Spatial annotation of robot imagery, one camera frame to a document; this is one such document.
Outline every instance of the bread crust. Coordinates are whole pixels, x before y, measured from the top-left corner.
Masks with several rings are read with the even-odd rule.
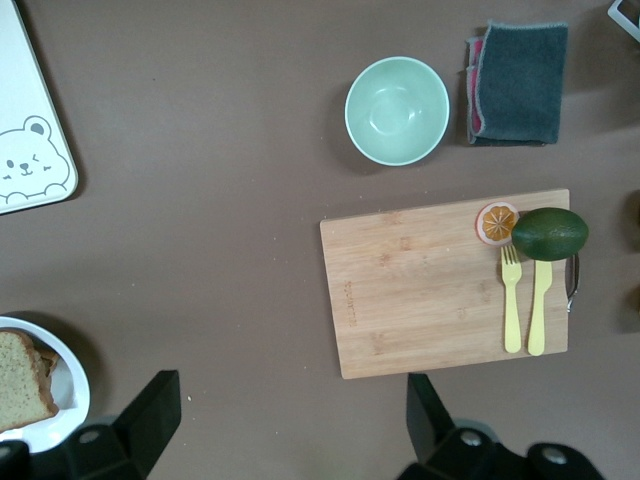
[[[51,379],[47,376],[48,368],[42,362],[40,353],[38,353],[38,350],[36,349],[31,337],[25,332],[15,329],[0,329],[0,334],[1,333],[10,333],[15,335],[20,340],[22,346],[28,353],[30,359],[29,369],[33,376],[33,380],[38,385],[38,395],[40,398],[40,402],[45,407],[47,414],[46,416],[40,416],[39,418],[31,419],[29,421],[14,422],[8,425],[5,424],[0,427],[0,433],[7,430],[12,430],[14,428],[24,427],[26,425],[39,422],[40,420],[54,417],[60,410],[53,400],[53,395],[51,395]]]

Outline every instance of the green avocado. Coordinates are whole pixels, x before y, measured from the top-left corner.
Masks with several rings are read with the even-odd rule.
[[[511,231],[513,246],[533,260],[569,258],[584,247],[587,224],[570,210],[545,207],[526,212]]]

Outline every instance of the white plate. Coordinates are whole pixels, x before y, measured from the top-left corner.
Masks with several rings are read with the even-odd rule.
[[[0,328],[22,330],[60,355],[51,375],[51,394],[60,408],[58,414],[26,427],[0,433],[0,441],[22,440],[29,445],[31,453],[49,450],[67,438],[87,418],[90,403],[87,375],[69,347],[44,328],[10,317],[0,317]]]

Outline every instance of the white tray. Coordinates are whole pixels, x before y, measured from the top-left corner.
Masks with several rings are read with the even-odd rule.
[[[78,174],[13,0],[0,0],[0,214],[64,200]]]

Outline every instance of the dark object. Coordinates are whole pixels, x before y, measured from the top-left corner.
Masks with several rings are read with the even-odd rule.
[[[457,428],[429,378],[410,374],[407,427],[419,463],[398,480],[604,480],[580,452],[551,443],[523,458],[473,428]],[[159,372],[112,425],[81,427],[29,456],[0,442],[0,480],[145,479],[180,424],[178,372]]]
[[[538,443],[523,458],[480,430],[457,428],[423,374],[409,375],[407,428],[419,463],[398,480],[604,480],[566,445]]]
[[[158,372],[111,425],[80,427],[56,448],[31,456],[24,442],[0,442],[0,480],[145,479],[180,418],[178,372]]]

